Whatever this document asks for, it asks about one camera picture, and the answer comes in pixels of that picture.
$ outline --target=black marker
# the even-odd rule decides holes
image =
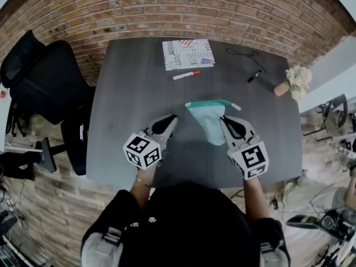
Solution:
[[[254,80],[254,79],[258,76],[258,74],[260,74],[261,71],[262,71],[262,70],[258,70],[258,72],[257,72],[255,75],[253,75],[252,77],[250,77],[250,78],[247,80],[247,82],[250,83],[252,80]]]

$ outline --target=bracelet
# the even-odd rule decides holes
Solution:
[[[136,179],[138,180],[138,182],[142,182],[142,180],[136,175]],[[148,186],[148,187],[152,187],[152,185],[151,184],[147,184],[147,183],[145,183],[145,182],[142,182],[143,184],[145,184],[146,186]]]

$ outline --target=american flag print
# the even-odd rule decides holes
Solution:
[[[206,64],[208,64],[208,63],[215,63],[215,61],[213,61],[213,60],[208,60],[208,59],[206,59],[206,58],[202,58],[202,59],[201,59],[201,63],[204,64],[204,65],[206,65]]]
[[[184,46],[190,46],[190,44],[193,42],[193,39],[181,39],[178,41],[178,43],[184,45]]]

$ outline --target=black and white marker cube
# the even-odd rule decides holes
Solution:
[[[243,172],[245,180],[267,172],[269,159],[263,141],[241,150],[239,148],[230,149],[228,151],[228,157],[233,165]]]
[[[147,137],[132,134],[123,146],[128,162],[147,169],[162,159],[160,144]]]

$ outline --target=vase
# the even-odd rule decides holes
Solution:
[[[286,81],[282,82],[280,85],[277,85],[276,87],[274,87],[273,91],[277,96],[282,96],[289,90],[289,88],[290,88],[289,83],[286,80]]]

